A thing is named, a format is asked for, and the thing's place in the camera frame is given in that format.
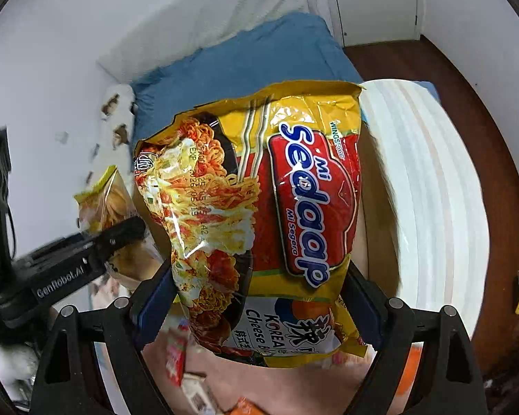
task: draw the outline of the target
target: white pillow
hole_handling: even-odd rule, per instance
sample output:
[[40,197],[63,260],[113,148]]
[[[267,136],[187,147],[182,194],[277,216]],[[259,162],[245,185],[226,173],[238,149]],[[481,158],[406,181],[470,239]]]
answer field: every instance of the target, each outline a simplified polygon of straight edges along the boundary
[[292,11],[317,14],[317,1],[175,0],[146,15],[98,63],[118,81],[130,82]]

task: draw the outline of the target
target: red packet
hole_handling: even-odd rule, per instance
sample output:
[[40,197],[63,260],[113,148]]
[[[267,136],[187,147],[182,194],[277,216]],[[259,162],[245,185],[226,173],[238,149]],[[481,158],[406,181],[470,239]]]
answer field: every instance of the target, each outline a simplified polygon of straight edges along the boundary
[[167,332],[167,358],[165,370],[167,377],[176,386],[181,386],[185,371],[186,346],[188,344],[188,325],[181,323],[177,329]]
[[229,415],[267,415],[246,398],[240,398]]

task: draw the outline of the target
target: red label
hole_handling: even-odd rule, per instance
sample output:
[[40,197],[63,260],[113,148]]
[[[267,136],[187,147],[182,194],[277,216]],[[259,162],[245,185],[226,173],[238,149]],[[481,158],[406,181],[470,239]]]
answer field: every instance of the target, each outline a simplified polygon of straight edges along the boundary
[[346,237],[355,217],[355,193],[321,132],[286,122],[279,131],[268,148],[286,269],[316,288],[349,252]]

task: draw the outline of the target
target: snack bag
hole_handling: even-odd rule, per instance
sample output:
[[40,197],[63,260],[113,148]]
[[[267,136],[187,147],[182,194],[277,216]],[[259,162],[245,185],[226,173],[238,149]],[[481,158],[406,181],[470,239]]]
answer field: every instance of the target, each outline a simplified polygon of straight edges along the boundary
[[[90,191],[74,198],[79,203],[79,229],[91,234],[138,215],[123,179],[113,165]],[[142,241],[116,251],[106,263],[106,269],[112,278],[133,291],[141,281],[150,279],[161,265],[162,258],[147,230]]]
[[137,144],[137,188],[169,234],[202,346],[282,367],[363,355],[339,300],[360,196],[360,91],[274,84],[181,113]]

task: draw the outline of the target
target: white cloth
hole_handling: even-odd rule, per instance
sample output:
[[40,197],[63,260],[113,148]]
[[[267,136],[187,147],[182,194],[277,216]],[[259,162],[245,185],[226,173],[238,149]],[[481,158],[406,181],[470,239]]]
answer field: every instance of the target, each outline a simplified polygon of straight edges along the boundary
[[479,178],[460,135],[411,81],[361,84],[398,221],[397,296],[410,307],[458,309],[472,335],[483,300],[489,233]]
[[145,16],[98,63],[120,82],[130,82],[292,11],[317,14],[317,1],[175,0]]

